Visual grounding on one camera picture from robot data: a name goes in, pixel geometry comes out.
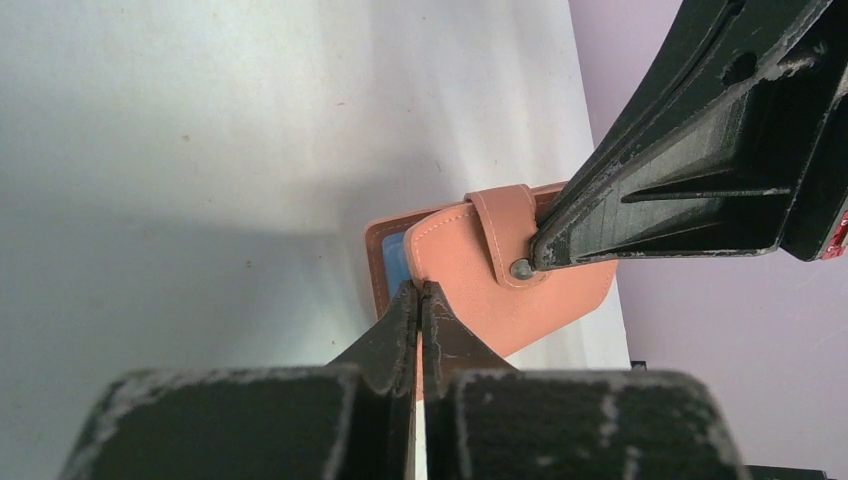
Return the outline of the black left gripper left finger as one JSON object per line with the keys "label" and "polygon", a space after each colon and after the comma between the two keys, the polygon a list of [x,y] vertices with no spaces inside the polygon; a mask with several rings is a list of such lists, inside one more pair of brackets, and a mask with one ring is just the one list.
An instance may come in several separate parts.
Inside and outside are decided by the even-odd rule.
{"label": "black left gripper left finger", "polygon": [[64,479],[410,479],[418,294],[324,366],[133,371],[84,422]]}

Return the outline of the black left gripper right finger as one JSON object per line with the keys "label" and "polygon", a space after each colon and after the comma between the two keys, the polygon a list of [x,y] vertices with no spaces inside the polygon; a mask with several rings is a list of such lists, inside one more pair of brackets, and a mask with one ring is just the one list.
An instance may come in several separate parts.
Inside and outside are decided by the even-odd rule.
{"label": "black left gripper right finger", "polygon": [[708,388],[675,371],[514,368],[441,286],[421,299],[432,479],[745,479]]}

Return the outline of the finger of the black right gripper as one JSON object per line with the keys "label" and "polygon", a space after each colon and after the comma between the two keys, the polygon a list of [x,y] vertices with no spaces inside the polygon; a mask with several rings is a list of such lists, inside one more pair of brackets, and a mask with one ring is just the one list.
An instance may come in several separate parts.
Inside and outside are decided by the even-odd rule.
{"label": "finger of the black right gripper", "polygon": [[847,5],[685,1],[539,223],[538,271],[847,249]]}

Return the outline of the pink leather card holder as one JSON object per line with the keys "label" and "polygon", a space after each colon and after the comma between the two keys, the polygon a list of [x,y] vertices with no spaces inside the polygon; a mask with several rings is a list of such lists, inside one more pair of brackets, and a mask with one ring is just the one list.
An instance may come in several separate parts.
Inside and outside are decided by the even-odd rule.
{"label": "pink leather card holder", "polygon": [[628,368],[613,261],[516,277],[559,184],[469,193],[459,203],[376,220],[364,232],[375,309],[400,283],[441,285],[458,318],[530,368]]}

